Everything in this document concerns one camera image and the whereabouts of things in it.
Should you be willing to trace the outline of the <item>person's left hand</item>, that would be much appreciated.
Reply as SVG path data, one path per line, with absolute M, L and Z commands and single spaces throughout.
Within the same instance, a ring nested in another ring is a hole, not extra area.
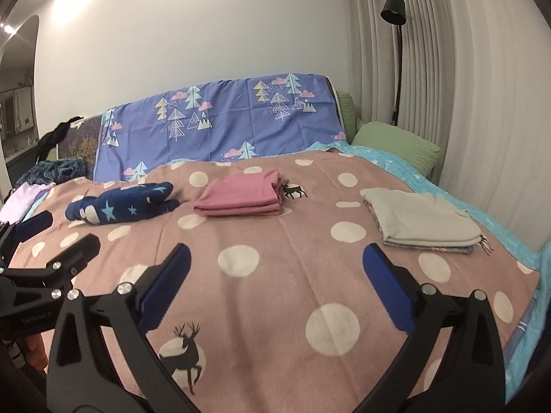
M 25 360 L 37 371 L 42 371 L 48 366 L 48 356 L 41 334 L 32 335 L 22 341 Z

